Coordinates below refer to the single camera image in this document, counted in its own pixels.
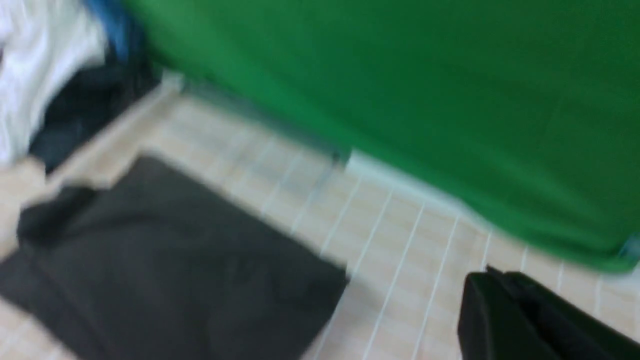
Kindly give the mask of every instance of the black object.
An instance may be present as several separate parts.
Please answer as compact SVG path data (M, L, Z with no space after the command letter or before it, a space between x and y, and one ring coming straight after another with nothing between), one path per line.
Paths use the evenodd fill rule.
M471 273L458 323L464 360L631 360L640 345L520 272Z
M0 294L84 360L297 360L345 271L154 158L25 209Z
M50 174L158 83L146 58L120 63L110 51L105 65L80 70L52 100L29 153Z

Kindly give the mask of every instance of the pile of clothes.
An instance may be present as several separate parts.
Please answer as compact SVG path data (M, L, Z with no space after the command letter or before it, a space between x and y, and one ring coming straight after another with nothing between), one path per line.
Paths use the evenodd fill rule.
M118 0L0 3L0 168L52 172L158 84Z

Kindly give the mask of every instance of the white baseboard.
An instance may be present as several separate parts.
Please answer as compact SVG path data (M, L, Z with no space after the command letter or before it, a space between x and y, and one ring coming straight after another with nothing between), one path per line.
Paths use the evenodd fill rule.
M166 68L162 70L162 80L160 85L163 88L172 88L181 92L184 89L185 83L186 80L183 73Z
M354 150L351 153L346 171L363 176L379 184L393 186L395 190L418 197L432 206L442 208L456 215L478 217L475 212L457 198L364 152Z

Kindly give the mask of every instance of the green fabric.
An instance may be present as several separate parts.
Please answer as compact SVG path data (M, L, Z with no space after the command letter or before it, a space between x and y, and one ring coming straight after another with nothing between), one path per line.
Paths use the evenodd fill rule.
M635 0L127 0L156 56L602 270L640 231Z

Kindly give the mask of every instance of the clothing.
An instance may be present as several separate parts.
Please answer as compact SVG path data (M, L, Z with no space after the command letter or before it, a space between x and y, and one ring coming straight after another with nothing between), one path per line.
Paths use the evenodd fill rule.
M104 65L79 71L51 101L29 153L50 174L158 83L145 58L120 63L110 52Z
M127 13L119 0L84 0L84 3L100 18L120 61L127 62L131 56L142 52L142 27Z
M159 160L25 209L0 295L84 360L298 360L345 270Z
M104 63L106 45L79 0L0 2L0 168L26 155L49 101L79 69Z

